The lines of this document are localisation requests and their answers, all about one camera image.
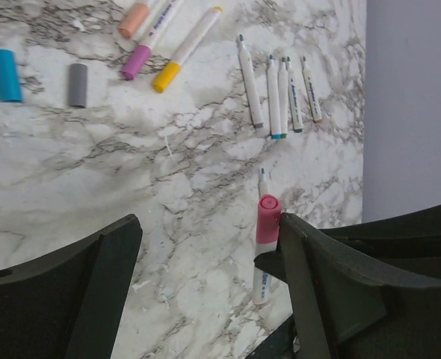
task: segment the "marker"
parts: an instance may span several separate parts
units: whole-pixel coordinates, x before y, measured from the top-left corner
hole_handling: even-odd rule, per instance
[[[152,83],[154,90],[159,93],[164,92],[179,73],[182,65],[188,60],[189,56],[191,56],[200,41],[205,37],[222,13],[223,8],[220,6],[213,7],[207,11],[204,17],[192,29],[191,33],[185,38],[181,46],[174,52],[169,64],[156,76]]]
[[[310,70],[307,59],[304,56],[303,60],[303,80],[307,89],[307,95],[309,97],[310,109],[312,110],[313,121],[319,123],[322,121],[322,113],[320,104],[318,103],[318,97],[315,95],[315,88],[312,82],[312,71]]]
[[[294,132],[301,133],[303,131],[302,112],[300,111],[300,97],[297,90],[297,79],[292,68],[290,58],[287,58],[287,71],[289,72],[289,98],[290,98],[290,112],[292,113],[292,122],[294,125]]]
[[[170,0],[164,7],[159,18],[154,22],[151,29],[148,30],[140,45],[132,53],[129,60],[121,69],[121,73],[126,80],[133,80],[141,71],[144,64],[151,57],[152,49],[159,39],[161,39],[163,33],[174,19],[184,1],[185,0]]]
[[[287,138],[289,132],[289,73],[287,72],[286,58],[282,58],[279,70],[279,104],[280,104],[280,131],[282,138]]]
[[[256,257],[275,251],[279,238],[279,220],[282,204],[271,195],[263,196],[257,206]],[[272,277],[258,268],[253,270],[252,302],[256,305],[268,301]]]
[[[259,194],[260,198],[265,196],[266,194],[270,194],[271,191],[269,190],[268,181],[267,181],[267,174],[265,173],[265,169],[260,169],[260,181],[259,181]]]
[[[258,137],[267,137],[268,128],[264,126],[264,116],[260,106],[259,91],[256,86],[256,77],[253,73],[252,58],[244,45],[244,37],[238,36],[239,59],[241,61],[242,75],[244,76],[245,92],[249,100],[250,116],[253,128]]]
[[[272,55],[269,57],[267,86],[268,107],[271,114],[271,134],[273,139],[279,140],[282,138],[282,131],[280,128],[279,79],[277,65],[274,56]]]

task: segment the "marble countertop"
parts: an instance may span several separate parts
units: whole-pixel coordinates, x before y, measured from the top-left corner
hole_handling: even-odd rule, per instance
[[[132,0],[0,0],[0,47],[23,104],[0,103],[0,269],[135,213],[144,229],[113,359],[243,358],[291,312],[286,286],[251,301],[258,171],[317,227],[361,218],[365,0],[187,0],[133,82],[116,32]],[[211,5],[225,9],[162,95],[150,83]],[[324,122],[256,138],[235,38],[267,114],[270,53],[305,55]],[[67,66],[89,66],[88,108],[66,106]]]

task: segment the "pink marker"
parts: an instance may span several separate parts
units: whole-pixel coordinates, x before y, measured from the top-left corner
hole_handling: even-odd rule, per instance
[[[275,251],[279,238],[279,221],[282,204],[274,196],[263,196],[257,209],[256,257]],[[271,291],[272,276],[258,268],[253,270],[252,302],[260,305],[268,301]]]

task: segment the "peach marker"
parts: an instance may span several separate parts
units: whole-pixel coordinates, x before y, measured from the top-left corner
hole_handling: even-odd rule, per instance
[[[130,39],[134,36],[139,27],[147,19],[151,12],[149,6],[144,3],[137,3],[131,7],[124,20],[119,25],[119,33],[125,38]]]

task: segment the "white marker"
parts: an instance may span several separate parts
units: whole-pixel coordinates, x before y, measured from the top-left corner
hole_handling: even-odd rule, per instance
[[[265,173],[265,169],[260,169],[260,181],[259,181],[259,194],[260,198],[265,196],[266,194],[270,194],[271,191],[269,190],[268,186],[268,180],[267,180],[267,174]]]
[[[303,131],[302,112],[300,111],[300,97],[296,86],[297,79],[290,58],[287,58],[287,70],[289,72],[290,112],[292,113],[294,132],[300,133]]]
[[[252,117],[253,128],[259,137],[268,136],[268,128],[264,126],[264,117],[260,107],[259,91],[256,86],[256,77],[253,73],[252,58],[244,45],[244,37],[238,36],[239,59],[241,61],[242,75],[244,76],[245,91],[249,100],[250,116]]]
[[[273,139],[279,140],[282,138],[280,128],[279,78],[277,65],[272,55],[269,58],[267,70],[267,86],[268,107],[271,114],[271,134]]]
[[[162,93],[174,80],[177,73],[181,70],[182,65],[188,60],[189,56],[194,52],[202,39],[207,35],[212,26],[217,22],[223,8],[220,6],[210,8],[204,17],[192,29],[189,35],[182,42],[181,46],[174,52],[166,67],[156,76],[152,86],[154,89]]]
[[[279,70],[279,104],[280,130],[282,138],[287,138],[289,132],[289,73],[287,72],[286,58],[282,58]]]
[[[322,121],[322,113],[320,110],[320,104],[318,103],[318,97],[315,95],[315,88],[312,82],[312,71],[307,63],[305,56],[303,57],[303,80],[307,89],[307,95],[309,96],[310,109],[312,110],[313,120],[316,123]]]

